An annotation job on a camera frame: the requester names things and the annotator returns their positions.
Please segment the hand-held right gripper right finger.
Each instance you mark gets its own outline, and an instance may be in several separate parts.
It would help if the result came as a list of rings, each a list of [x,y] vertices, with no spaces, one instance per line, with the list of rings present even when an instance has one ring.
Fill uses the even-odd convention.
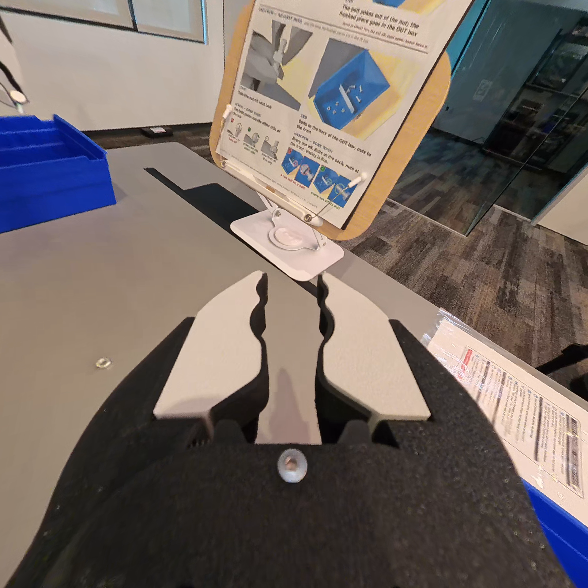
[[[368,422],[427,421],[431,412],[386,313],[339,278],[322,273],[320,348],[326,388]]]

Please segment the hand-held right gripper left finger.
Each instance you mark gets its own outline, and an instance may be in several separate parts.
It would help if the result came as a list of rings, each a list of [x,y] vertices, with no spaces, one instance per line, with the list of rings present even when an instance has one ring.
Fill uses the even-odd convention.
[[[254,271],[196,314],[154,407],[158,419],[255,420],[269,399],[268,276]]]

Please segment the blue bin with black divider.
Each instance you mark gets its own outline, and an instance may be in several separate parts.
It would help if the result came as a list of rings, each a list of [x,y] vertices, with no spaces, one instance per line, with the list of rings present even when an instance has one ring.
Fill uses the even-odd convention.
[[[107,152],[58,115],[1,117],[1,233],[115,205]]]

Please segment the paper sheet in plastic sleeve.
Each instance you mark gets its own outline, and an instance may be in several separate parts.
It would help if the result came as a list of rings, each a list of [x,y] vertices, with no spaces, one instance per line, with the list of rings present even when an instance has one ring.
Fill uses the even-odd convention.
[[[486,415],[520,477],[587,525],[587,411],[445,310],[422,342]]]

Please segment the blue plastic bin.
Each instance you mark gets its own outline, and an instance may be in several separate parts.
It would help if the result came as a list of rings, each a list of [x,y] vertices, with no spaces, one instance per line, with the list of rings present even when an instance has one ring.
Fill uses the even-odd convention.
[[[523,481],[541,528],[576,587],[587,587],[587,527]]]

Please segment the colour printed instruction sheet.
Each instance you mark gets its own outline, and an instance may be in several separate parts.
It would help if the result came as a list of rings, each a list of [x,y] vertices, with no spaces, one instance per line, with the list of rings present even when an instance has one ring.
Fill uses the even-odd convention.
[[[218,165],[309,224],[352,224],[473,1],[254,1],[211,139]]]

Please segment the small white round device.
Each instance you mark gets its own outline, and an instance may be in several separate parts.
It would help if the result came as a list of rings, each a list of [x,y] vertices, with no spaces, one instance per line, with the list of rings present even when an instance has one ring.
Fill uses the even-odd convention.
[[[29,100],[17,81],[16,75],[9,69],[8,65],[1,61],[1,97],[7,99],[1,102],[14,108],[20,115],[25,114],[25,107]]]

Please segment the framed wall panel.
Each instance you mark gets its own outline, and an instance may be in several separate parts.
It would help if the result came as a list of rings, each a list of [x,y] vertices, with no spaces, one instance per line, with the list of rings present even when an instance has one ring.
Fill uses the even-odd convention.
[[[205,1],[1,1],[1,9],[208,43]]]

